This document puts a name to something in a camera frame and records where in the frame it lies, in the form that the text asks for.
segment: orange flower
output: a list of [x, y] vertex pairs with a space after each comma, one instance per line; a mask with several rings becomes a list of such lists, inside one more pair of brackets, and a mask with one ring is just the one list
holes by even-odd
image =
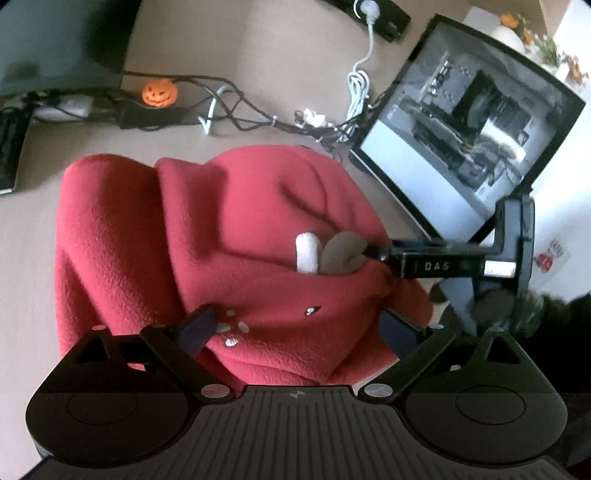
[[519, 22], [510, 12], [505, 12], [501, 15], [501, 24], [509, 28], [517, 28], [519, 26]]

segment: coiled white cable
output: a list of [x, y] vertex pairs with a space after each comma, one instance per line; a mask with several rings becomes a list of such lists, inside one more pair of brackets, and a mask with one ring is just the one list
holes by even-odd
[[[355, 0], [353, 4], [353, 12], [358, 18], [361, 18], [357, 11], [357, 5], [359, 0]], [[363, 113], [363, 107], [365, 101], [369, 98], [369, 76], [363, 70], [358, 70], [359, 66], [370, 59], [374, 52], [375, 36], [374, 36], [374, 24], [379, 17], [379, 6], [374, 0], [363, 0], [361, 2], [361, 11], [365, 14], [365, 19], [368, 25], [369, 33], [369, 51], [368, 54], [353, 65], [353, 70], [347, 75], [347, 85], [351, 93], [351, 104], [349, 111], [347, 112], [347, 120]], [[355, 132], [356, 125], [352, 124], [347, 127], [345, 133], [339, 138], [339, 142], [348, 141], [353, 133]]]

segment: black monitor frame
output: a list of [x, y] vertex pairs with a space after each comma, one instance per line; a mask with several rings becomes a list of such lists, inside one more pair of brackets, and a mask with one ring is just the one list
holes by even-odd
[[[464, 25], [456, 20], [452, 20], [451, 18], [444, 17], [442, 15], [435, 15], [430, 22], [427, 24], [427, 28], [425, 32], [423, 32], [420, 40], [418, 41], [417, 45], [412, 50], [411, 54], [409, 55], [407, 62], [402, 67], [400, 72], [396, 75], [396, 79], [393, 81], [392, 85], [386, 90], [384, 94], [384, 98], [380, 103], [380, 106], [375, 109], [372, 113], [370, 121], [368, 122], [367, 126], [364, 127], [362, 131], [360, 131], [360, 135], [358, 136], [357, 141], [353, 145], [350, 151], [350, 155], [353, 157], [353, 161], [359, 160], [362, 164], [369, 170], [371, 174], [373, 174], [377, 180], [387, 189], [390, 193], [398, 200], [401, 206], [413, 217], [413, 219], [418, 223], [421, 230], [430, 238], [440, 238], [439, 233], [436, 231], [435, 227], [427, 220], [427, 218], [414, 206], [412, 201], [404, 194], [402, 190], [384, 173], [384, 171], [378, 167], [378, 165], [367, 156], [362, 150], [361, 145], [365, 140], [367, 133], [371, 130], [371, 128], [375, 125], [376, 121], [378, 120], [380, 114], [386, 108], [389, 99], [394, 94], [398, 85], [402, 82], [405, 78], [405, 75], [408, 72], [408, 69], [411, 66], [411, 63], [414, 62], [423, 47], [425, 46], [427, 40], [435, 30], [435, 28], [440, 24], [450, 25], [460, 31], [468, 33], [473, 37], [477, 38], [480, 41], [483, 41], [489, 44], [492, 47], [497, 48], [504, 54], [509, 55], [512, 59], [526, 65], [530, 68], [535, 74], [539, 75], [543, 80], [547, 83], [555, 87], [557, 90], [560, 90], [565, 96], [569, 97], [573, 101], [574, 109], [571, 115], [568, 116], [567, 121], [563, 122], [559, 128], [557, 129], [553, 139], [550, 141], [544, 152], [540, 155], [538, 160], [534, 163], [531, 167], [529, 172], [525, 175], [523, 180], [520, 182], [519, 185], [513, 190], [511, 196], [518, 196], [521, 194], [529, 194], [531, 193], [531, 186], [533, 182], [537, 179], [537, 177], [542, 173], [545, 169], [546, 165], [550, 162], [552, 157], [555, 155], [558, 148], [564, 142], [564, 139], [567, 137], [569, 132], [571, 131], [573, 125], [579, 118], [579, 115], [583, 111], [585, 106], [585, 101], [570, 87], [566, 84], [558, 80], [555, 76], [553, 76], [550, 72], [544, 70], [540, 65], [535, 63], [534, 61], [530, 60], [529, 58], [525, 57], [524, 55], [520, 54], [513, 48], [505, 45], [504, 43], [478, 31], [472, 27]], [[470, 239], [471, 242], [482, 242], [494, 229], [494, 215], [492, 215], [484, 225], [472, 236]]]

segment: white cable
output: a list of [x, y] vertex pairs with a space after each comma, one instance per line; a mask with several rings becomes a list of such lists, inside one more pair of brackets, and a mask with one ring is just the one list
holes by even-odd
[[[224, 85], [221, 86], [220, 88], [217, 89], [217, 96], [220, 96], [221, 94], [225, 93], [225, 92], [233, 92], [234, 90], [229, 86], [229, 85]], [[209, 105], [209, 112], [207, 113], [207, 119], [204, 119], [201, 115], [199, 115], [197, 117], [197, 119], [199, 120], [199, 122], [201, 123], [202, 127], [203, 127], [203, 132], [206, 135], [209, 135], [209, 131], [212, 129], [212, 118], [213, 118], [213, 114], [215, 113], [216, 110], [216, 105], [217, 105], [217, 99], [214, 98], [211, 102], [211, 104]]]
[[359, 60], [355, 65], [353, 65], [353, 71], [357, 72], [357, 68], [359, 67], [359, 65], [361, 65], [363, 62], [366, 62], [369, 60], [369, 58], [371, 57], [372, 53], [374, 52], [374, 24], [373, 23], [368, 23], [368, 33], [369, 33], [369, 51], [368, 54], [363, 57], [361, 60]]
[[[356, 15], [358, 15], [356, 10], [357, 2], [358, 0], [356, 0], [353, 6]], [[349, 106], [349, 111], [347, 112], [347, 121], [363, 113], [363, 106], [365, 105], [366, 99], [369, 98], [369, 76], [363, 70], [358, 70], [358, 68], [359, 65], [361, 65], [363, 62], [369, 60], [372, 53], [374, 52], [374, 22], [375, 20], [370, 20], [370, 18], [368, 17], [368, 54], [364, 58], [359, 60], [357, 63], [355, 63], [355, 65], [353, 65], [353, 71], [347, 75], [347, 85], [349, 86], [349, 91], [351, 93], [351, 104]], [[339, 137], [339, 142], [348, 141], [355, 132], [355, 129], [356, 125], [349, 125], [347, 128], [345, 128], [345, 133]]]

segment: monitor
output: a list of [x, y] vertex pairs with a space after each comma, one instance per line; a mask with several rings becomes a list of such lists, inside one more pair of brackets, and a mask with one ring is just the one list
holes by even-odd
[[0, 95], [119, 88], [141, 0], [0, 0]]
[[436, 15], [352, 156], [427, 236], [480, 241], [497, 201], [529, 193], [583, 107], [528, 57]]

